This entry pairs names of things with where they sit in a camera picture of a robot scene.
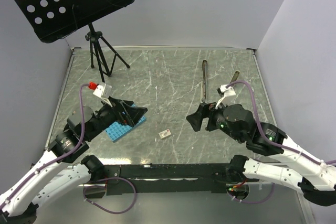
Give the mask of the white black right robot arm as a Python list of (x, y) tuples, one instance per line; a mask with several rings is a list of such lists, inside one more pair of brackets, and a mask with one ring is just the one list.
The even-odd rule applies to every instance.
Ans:
[(240, 104), (216, 108), (214, 103), (201, 103), (186, 117), (195, 132), (205, 118), (207, 131), (220, 130), (253, 153), (282, 163), (278, 167), (235, 155), (229, 168), (233, 180), (266, 180), (303, 194), (313, 204), (335, 205), (335, 166), (307, 152), (284, 131), (270, 123), (257, 123), (252, 112)]

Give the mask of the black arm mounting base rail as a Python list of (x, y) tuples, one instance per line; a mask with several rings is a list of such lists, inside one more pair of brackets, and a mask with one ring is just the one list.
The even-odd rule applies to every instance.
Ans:
[(149, 164), (106, 165), (99, 177), (89, 185), (102, 185), (108, 196), (133, 193), (181, 193), (210, 191), (226, 193), (227, 186), (246, 179), (227, 163), (215, 164)]

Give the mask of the pale green small stapler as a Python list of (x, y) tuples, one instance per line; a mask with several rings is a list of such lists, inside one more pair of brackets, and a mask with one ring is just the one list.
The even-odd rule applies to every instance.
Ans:
[(240, 71), (235, 71), (230, 83), (237, 81), (239, 78), (239, 75), (240, 75)]

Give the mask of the beige black large stapler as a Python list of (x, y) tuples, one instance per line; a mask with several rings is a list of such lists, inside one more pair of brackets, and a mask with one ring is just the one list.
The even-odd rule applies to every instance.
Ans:
[(201, 103), (207, 100), (207, 78), (208, 78), (208, 62), (202, 61), (202, 83), (201, 83)]

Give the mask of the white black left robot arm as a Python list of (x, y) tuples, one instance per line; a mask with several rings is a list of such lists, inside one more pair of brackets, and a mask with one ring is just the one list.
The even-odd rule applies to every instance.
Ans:
[(1, 194), (1, 223), (33, 223), (37, 211), (52, 200), (80, 184), (98, 183), (103, 179), (104, 165), (94, 155), (85, 156), (61, 178), (55, 176), (73, 164), (89, 149), (88, 143), (113, 123), (134, 127), (148, 111), (132, 101), (108, 100), (98, 111), (80, 105), (40, 160), (19, 182)]

